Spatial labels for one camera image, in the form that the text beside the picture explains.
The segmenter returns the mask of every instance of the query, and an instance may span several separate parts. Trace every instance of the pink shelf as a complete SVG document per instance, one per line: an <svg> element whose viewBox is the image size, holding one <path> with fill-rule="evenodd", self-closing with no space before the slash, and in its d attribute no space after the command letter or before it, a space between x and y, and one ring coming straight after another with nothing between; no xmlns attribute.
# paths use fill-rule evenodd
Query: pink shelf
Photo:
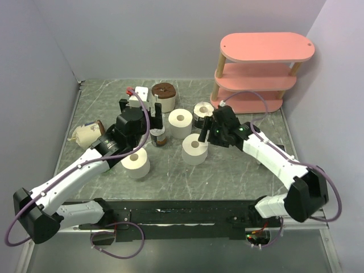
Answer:
<svg viewBox="0 0 364 273"><path fill-rule="evenodd" d="M233 33L222 38L221 53L237 63L296 63L309 60L312 42L292 32Z"/></svg>
<svg viewBox="0 0 364 273"><path fill-rule="evenodd" d="M215 81L231 92L287 90L296 83L296 76L289 76L290 70L282 63L225 64L222 78L215 76Z"/></svg>
<svg viewBox="0 0 364 273"><path fill-rule="evenodd" d="M217 101L211 101L214 107L217 107L220 101L230 96L232 92L220 88L218 91ZM268 111L277 111L283 103L283 100L277 99L278 91L263 91L259 94L264 97L268 105ZM265 108L263 102L254 94L239 94L226 102L227 105L233 108L236 114L246 113L264 113Z"/></svg>

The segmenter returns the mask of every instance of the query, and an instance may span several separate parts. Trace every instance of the wooden shelf post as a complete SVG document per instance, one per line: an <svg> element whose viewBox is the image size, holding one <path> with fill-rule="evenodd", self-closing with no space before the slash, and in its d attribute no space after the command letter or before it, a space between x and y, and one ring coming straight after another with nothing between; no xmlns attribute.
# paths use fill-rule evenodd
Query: wooden shelf post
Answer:
<svg viewBox="0 0 364 273"><path fill-rule="evenodd" d="M289 72L289 75L290 76L295 76L298 72L298 69L300 69L302 63L295 63L292 68L291 68L291 71ZM285 94L286 90L282 90L282 91L279 91L278 93L278 99L282 99L284 94Z"/></svg>
<svg viewBox="0 0 364 273"><path fill-rule="evenodd" d="M226 57L220 52L220 55L218 57L217 68L216 68L216 77L217 78L222 77L222 72L224 71L225 61L226 61ZM212 90L211 100L216 101L219 88L220 87L215 82L214 88Z"/></svg>

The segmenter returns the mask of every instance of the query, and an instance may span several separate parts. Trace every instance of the gray wall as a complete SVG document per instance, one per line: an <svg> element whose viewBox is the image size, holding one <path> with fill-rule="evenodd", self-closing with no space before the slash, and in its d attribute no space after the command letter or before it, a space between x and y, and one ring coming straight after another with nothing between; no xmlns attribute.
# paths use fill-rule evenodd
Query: gray wall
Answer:
<svg viewBox="0 0 364 273"><path fill-rule="evenodd" d="M213 78L232 32L306 35L325 0L34 0L79 80Z"/></svg>
<svg viewBox="0 0 364 273"><path fill-rule="evenodd" d="M340 191L342 217L329 226L344 272L364 268L363 8L327 0L308 33L316 53L283 104L300 159L319 164ZM326 215L336 209L331 195Z"/></svg>
<svg viewBox="0 0 364 273"><path fill-rule="evenodd" d="M14 216L13 193L52 177L75 101L77 81L28 0L0 4L0 235ZM20 225L13 242L25 237ZM1 272L13 272L22 247L0 243Z"/></svg>

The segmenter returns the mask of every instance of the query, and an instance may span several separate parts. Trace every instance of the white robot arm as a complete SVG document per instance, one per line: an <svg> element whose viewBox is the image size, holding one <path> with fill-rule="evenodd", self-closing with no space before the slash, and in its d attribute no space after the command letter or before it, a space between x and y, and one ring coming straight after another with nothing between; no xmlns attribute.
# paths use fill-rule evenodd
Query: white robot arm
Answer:
<svg viewBox="0 0 364 273"><path fill-rule="evenodd" d="M304 222L328 202L325 178L313 169L301 166L293 156L273 144L257 127L240 124L230 106L214 110L212 117L205 117L199 137L204 142L210 131L208 142L214 145L236 146L251 155L277 176L288 193L277 196L262 196L256 200L255 209L262 218L290 216Z"/></svg>

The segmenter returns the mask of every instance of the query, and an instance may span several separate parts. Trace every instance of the cylindrical container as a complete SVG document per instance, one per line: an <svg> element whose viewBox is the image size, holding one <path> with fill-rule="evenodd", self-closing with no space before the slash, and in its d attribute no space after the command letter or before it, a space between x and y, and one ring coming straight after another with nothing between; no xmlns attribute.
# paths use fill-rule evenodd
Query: cylindrical container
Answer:
<svg viewBox="0 0 364 273"><path fill-rule="evenodd" d="M127 175L134 179L146 176L150 170L147 151L143 148L125 157L121 160L121 164L124 166Z"/></svg>
<svg viewBox="0 0 364 273"><path fill-rule="evenodd" d="M162 113L167 113L175 108L176 89L173 85L162 82L152 87L154 102L162 105Z"/></svg>
<svg viewBox="0 0 364 273"><path fill-rule="evenodd" d="M193 108L193 125L201 129L204 124L205 117L211 117L214 106L208 102L199 102Z"/></svg>
<svg viewBox="0 0 364 273"><path fill-rule="evenodd" d="M185 109L173 110L168 117L174 138L184 139L192 130L192 114Z"/></svg>
<svg viewBox="0 0 364 273"><path fill-rule="evenodd" d="M151 129L150 138L152 139L152 144L155 147L161 147L166 145L167 143L166 128L163 126L162 129Z"/></svg>
<svg viewBox="0 0 364 273"><path fill-rule="evenodd" d="M191 134L183 140L182 158L189 165L199 165L207 157L208 142L199 142L199 134Z"/></svg>

